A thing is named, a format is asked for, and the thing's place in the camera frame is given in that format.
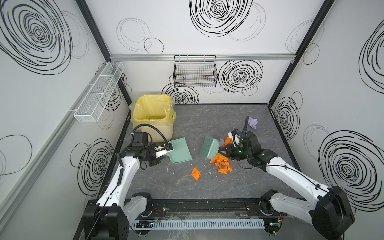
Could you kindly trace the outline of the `orange paper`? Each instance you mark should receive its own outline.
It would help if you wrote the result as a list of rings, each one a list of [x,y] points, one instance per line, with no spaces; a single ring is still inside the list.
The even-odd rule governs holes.
[[[198,171],[198,169],[195,167],[191,173],[191,176],[198,181],[199,178],[201,177],[201,173]]]

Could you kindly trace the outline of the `black front rail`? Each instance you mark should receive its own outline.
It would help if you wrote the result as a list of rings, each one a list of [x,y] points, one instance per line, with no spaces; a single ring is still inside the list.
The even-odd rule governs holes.
[[[152,199],[145,198],[146,207],[140,218],[167,217],[178,213],[239,212],[247,216],[276,216],[277,211],[259,198],[247,199]]]

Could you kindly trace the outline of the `aluminium wall rail back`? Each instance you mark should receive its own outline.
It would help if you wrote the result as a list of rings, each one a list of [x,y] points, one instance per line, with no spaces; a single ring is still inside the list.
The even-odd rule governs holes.
[[[161,55],[111,55],[112,61],[149,62],[149,61],[294,61],[295,54],[161,54]]]

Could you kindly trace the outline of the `orange paper scraps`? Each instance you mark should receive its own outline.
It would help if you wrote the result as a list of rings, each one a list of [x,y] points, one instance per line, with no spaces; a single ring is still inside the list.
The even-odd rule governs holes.
[[[227,136],[226,140],[224,141],[223,145],[222,145],[222,148],[226,147],[227,145],[231,144],[233,142],[233,140]]]

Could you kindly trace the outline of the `yellow plastic bin liner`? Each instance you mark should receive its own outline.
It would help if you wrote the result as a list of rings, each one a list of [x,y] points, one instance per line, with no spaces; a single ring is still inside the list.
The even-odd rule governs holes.
[[[140,124],[171,126],[176,120],[173,98],[167,94],[141,96],[129,108],[134,127]]]

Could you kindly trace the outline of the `green dustpan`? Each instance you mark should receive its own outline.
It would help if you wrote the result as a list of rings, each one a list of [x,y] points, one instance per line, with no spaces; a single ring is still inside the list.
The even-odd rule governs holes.
[[[172,163],[181,164],[192,160],[185,138],[171,140],[169,143],[172,144],[173,150],[165,156],[169,157]]]

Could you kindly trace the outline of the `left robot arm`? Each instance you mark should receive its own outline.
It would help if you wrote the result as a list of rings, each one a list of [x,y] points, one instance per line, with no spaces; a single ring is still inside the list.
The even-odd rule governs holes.
[[[126,201],[126,195],[142,162],[151,162],[173,151],[173,146],[160,134],[164,144],[154,144],[147,132],[134,128],[131,143],[117,154],[119,167],[99,200],[87,204],[83,213],[87,240],[126,240],[133,222],[140,214],[150,213],[150,196],[138,195]]]

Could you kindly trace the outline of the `green hand brush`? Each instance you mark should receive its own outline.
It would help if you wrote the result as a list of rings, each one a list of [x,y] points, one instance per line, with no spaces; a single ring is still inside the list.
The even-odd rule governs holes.
[[[206,136],[200,151],[200,154],[207,158],[207,159],[213,159],[220,148],[220,141],[218,139],[215,139],[210,136]]]

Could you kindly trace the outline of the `purple paper ball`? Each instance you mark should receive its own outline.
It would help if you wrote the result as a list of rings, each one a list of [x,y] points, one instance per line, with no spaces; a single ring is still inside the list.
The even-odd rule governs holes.
[[[248,119],[248,125],[249,125],[252,129],[257,129],[258,120],[249,117],[249,119]]]

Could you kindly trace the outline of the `orange paper scrap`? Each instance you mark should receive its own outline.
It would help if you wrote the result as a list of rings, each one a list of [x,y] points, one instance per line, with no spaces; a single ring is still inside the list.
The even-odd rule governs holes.
[[[230,163],[231,161],[227,157],[220,154],[216,154],[216,156],[210,160],[210,164],[214,164],[218,168],[218,172],[224,175],[233,171]]]

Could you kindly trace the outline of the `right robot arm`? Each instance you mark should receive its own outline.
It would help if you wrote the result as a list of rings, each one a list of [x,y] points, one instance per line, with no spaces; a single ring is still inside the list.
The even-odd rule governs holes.
[[[288,197],[269,190],[259,202],[265,216],[280,212],[311,224],[327,240],[342,240],[346,230],[355,222],[347,194],[339,187],[328,187],[289,165],[275,152],[263,149],[257,136],[248,131],[248,121],[241,131],[228,134],[231,140],[227,156],[247,161],[252,167],[278,178],[302,196]]]

